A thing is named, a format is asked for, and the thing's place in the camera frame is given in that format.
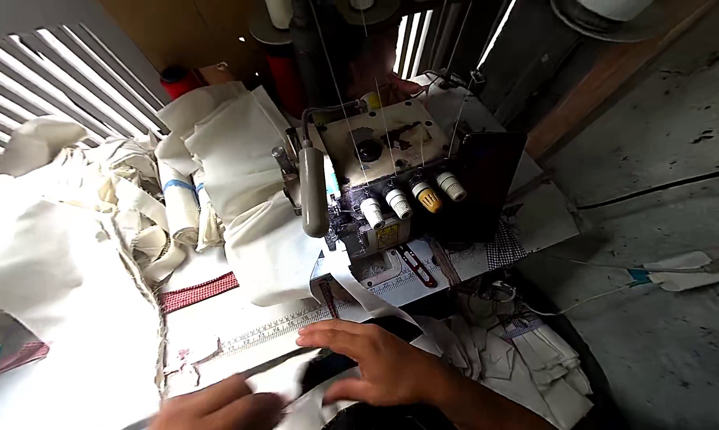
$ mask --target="white tension knob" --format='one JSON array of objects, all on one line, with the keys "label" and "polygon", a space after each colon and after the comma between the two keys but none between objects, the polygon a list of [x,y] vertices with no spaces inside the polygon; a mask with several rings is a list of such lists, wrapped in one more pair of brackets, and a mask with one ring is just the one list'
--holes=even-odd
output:
[{"label": "white tension knob", "polygon": [[379,229],[385,224],[381,213],[381,204],[377,200],[373,198],[364,199],[359,204],[359,210],[362,210],[362,215],[370,223],[370,227]]}]

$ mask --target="yellow warning sticker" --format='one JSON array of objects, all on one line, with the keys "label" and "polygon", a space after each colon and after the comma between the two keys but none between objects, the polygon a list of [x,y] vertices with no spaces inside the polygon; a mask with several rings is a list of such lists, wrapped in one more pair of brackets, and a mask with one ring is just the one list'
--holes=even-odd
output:
[{"label": "yellow warning sticker", "polygon": [[399,241],[399,224],[378,230],[378,249],[388,248]]}]

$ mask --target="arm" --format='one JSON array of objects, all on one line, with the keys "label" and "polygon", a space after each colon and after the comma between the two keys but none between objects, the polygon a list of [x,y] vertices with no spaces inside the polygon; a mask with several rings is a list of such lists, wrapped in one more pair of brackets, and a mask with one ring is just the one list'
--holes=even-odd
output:
[{"label": "arm", "polygon": [[375,406],[423,402],[437,406],[461,430],[553,428],[539,415],[461,376],[432,354],[373,324],[320,321],[302,328],[296,343],[327,347],[359,363],[361,378],[341,379],[325,401]]}]

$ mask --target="red checkered fabric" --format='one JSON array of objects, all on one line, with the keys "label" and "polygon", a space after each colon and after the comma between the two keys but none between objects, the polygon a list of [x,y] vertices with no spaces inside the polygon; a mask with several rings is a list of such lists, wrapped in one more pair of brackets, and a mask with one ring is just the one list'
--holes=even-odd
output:
[{"label": "red checkered fabric", "polygon": [[16,369],[23,364],[46,358],[49,353],[49,346],[44,342],[33,341],[22,345],[19,351],[8,357],[0,358],[0,373]]},{"label": "red checkered fabric", "polygon": [[235,274],[229,272],[226,275],[203,282],[202,284],[195,285],[193,287],[160,293],[157,295],[157,298],[161,303],[163,314],[169,314],[173,311],[178,311],[179,309],[195,304],[198,301],[211,298],[214,295],[219,295],[224,291],[229,291],[232,288],[237,288],[239,286],[240,283],[237,282]]}]

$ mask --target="blue stripe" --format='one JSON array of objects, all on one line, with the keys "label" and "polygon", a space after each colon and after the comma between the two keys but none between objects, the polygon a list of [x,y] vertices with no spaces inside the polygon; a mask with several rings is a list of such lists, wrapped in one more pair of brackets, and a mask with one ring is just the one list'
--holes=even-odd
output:
[{"label": "blue stripe", "polygon": [[163,187],[163,192],[166,192],[168,187],[182,187],[189,191],[195,192],[195,188],[192,185],[189,185],[187,182],[179,181],[178,179],[171,179],[170,181],[166,182],[165,186]]}]

